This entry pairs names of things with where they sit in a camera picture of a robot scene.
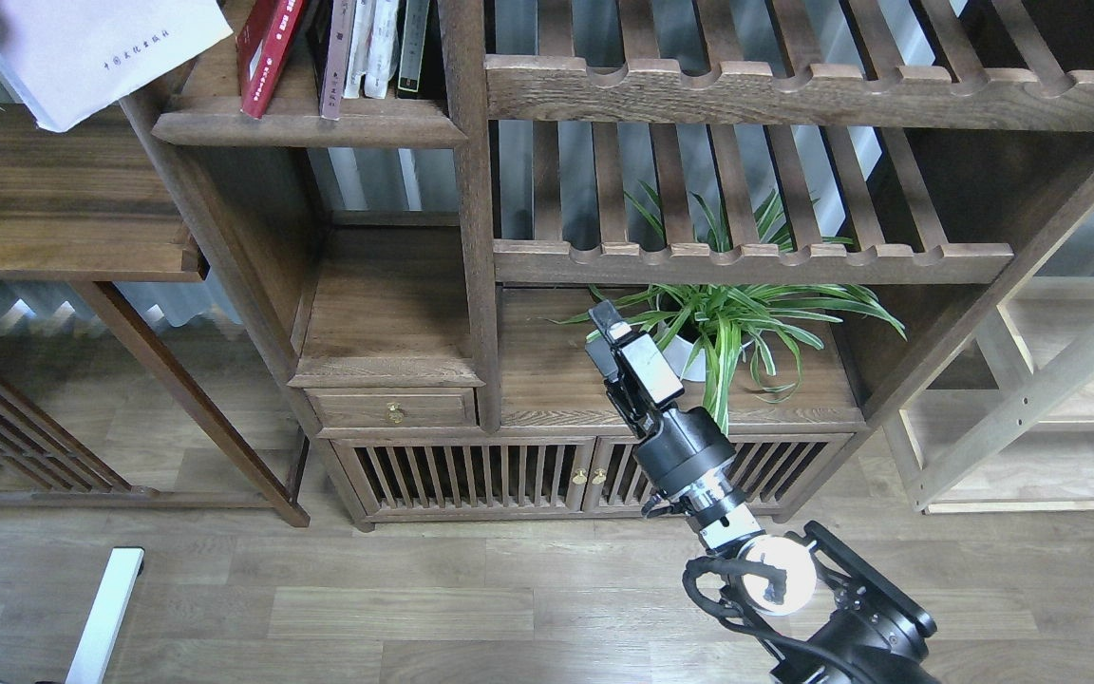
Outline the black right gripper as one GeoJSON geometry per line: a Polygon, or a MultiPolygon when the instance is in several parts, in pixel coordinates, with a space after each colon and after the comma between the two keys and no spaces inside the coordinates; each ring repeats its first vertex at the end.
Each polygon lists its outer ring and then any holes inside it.
{"type": "Polygon", "coordinates": [[[603,376],[608,398],[641,443],[635,459],[670,501],[733,456],[732,443],[703,407],[682,411],[674,399],[685,393],[680,376],[643,331],[635,331],[600,300],[589,310],[596,337],[585,350],[603,376]]]}

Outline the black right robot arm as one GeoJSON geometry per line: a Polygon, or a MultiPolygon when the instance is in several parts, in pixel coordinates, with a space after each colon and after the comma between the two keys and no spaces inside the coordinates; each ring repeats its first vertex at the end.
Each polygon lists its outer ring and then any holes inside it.
{"type": "Polygon", "coordinates": [[[930,683],[936,623],[819,523],[767,534],[726,476],[733,447],[702,407],[682,410],[680,378],[609,300],[591,308],[587,353],[638,439],[652,485],[643,515],[683,514],[705,554],[683,570],[688,598],[777,659],[777,683],[930,683]]]}

